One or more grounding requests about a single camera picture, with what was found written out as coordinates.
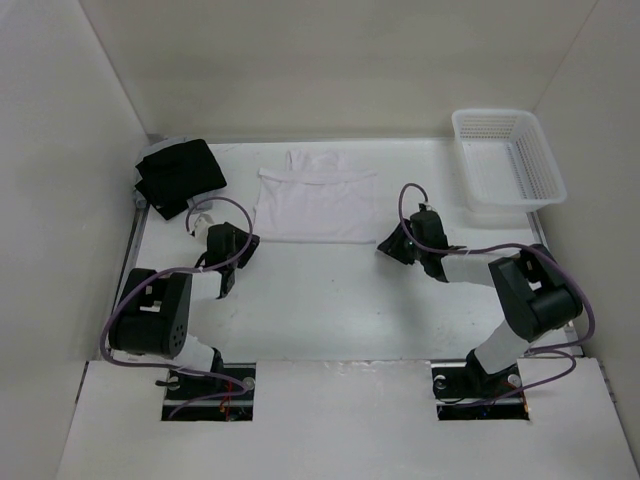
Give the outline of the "white tank top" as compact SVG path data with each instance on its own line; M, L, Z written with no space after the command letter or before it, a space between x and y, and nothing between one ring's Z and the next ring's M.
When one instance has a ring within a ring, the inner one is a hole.
M290 150L281 170L258 170L254 232L265 241L371 244L377 237L378 172L340 152Z

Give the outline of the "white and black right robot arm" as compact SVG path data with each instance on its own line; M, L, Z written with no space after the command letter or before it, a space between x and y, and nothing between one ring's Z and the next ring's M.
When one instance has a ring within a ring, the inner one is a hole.
M419 263L441 283L470 283L495 290L503 320L492 334L469 352L464 384L473 394L489 394L500 373L542 336L569 323L583 310L575 289L553 267L541 244L523 246L511 256L469 253L448 242L440 216L421 210L402 219L377 250L403 265Z

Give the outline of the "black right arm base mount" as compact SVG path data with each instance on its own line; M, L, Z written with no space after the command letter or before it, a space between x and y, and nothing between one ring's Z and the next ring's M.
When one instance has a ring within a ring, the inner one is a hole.
M440 421L529 420L523 393L503 398L522 386L516 364L485 375L465 362L438 362L431 375Z

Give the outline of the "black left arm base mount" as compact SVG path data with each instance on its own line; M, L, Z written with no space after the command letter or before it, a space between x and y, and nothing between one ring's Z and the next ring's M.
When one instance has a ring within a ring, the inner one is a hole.
M253 420L257 365L223 364L223 375L242 381L247 388L229 380L185 375L170 370L166 380L157 380L164 389L161 420L173 422L249 422Z

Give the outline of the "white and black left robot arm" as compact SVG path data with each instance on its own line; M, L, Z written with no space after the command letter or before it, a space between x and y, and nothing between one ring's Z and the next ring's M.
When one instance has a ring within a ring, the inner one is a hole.
M214 298L225 298L260 244L260 237L225 222L207 229L206 250L196 261L213 274ZM108 346L139 356L145 363L167 363L193 370L190 386L206 399L224 387L220 352L189 333L192 273L173 272L153 279L136 293L108 329Z

